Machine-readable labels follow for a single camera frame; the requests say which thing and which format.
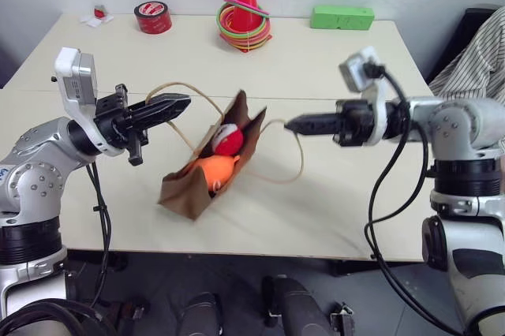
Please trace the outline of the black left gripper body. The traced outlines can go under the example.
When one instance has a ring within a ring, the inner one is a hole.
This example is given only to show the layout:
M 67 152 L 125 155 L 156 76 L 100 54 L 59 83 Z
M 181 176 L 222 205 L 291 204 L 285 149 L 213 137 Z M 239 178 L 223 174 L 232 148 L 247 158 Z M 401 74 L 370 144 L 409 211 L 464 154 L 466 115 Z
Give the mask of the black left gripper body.
M 99 131 L 110 146 L 129 153 L 129 163 L 143 163 L 142 147 L 148 144 L 148 131 L 138 125 L 140 110 L 145 101 L 128 104 L 128 90 L 124 84 L 115 86 L 115 93 L 98 100 L 95 119 Z

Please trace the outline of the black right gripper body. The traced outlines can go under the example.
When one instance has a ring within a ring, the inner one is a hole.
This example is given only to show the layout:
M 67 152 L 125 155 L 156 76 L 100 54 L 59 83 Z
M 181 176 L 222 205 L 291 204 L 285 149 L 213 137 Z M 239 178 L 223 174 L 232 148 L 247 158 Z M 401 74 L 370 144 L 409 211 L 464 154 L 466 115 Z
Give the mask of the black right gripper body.
M 333 141 L 341 147 L 360 147 L 374 128 L 372 106 L 363 99 L 337 100 L 337 132 Z

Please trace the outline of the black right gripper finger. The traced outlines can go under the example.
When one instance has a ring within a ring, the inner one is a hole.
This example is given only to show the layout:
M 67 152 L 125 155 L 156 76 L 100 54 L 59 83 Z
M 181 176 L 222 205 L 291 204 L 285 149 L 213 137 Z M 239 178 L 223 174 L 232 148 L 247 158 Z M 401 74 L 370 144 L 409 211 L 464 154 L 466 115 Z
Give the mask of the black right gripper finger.
M 337 133 L 337 130 L 332 124 L 315 123 L 315 122 L 309 122 L 309 123 L 289 122 L 284 125 L 284 129 L 302 136 L 323 136 L 323 135 L 333 135 Z
M 320 125 L 330 124 L 337 119 L 335 113 L 301 114 L 290 119 L 286 125 Z

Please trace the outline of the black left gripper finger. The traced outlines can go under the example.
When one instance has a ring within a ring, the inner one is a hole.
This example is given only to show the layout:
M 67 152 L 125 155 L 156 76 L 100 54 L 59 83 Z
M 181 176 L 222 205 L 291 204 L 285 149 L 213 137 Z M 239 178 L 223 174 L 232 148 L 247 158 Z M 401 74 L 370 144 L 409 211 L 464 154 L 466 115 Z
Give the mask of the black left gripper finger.
M 148 103 L 133 110 L 133 128 L 145 130 L 171 121 L 181 115 L 190 101 L 161 101 Z
M 133 114 L 181 114 L 190 105 L 188 95 L 163 93 L 129 106 Z

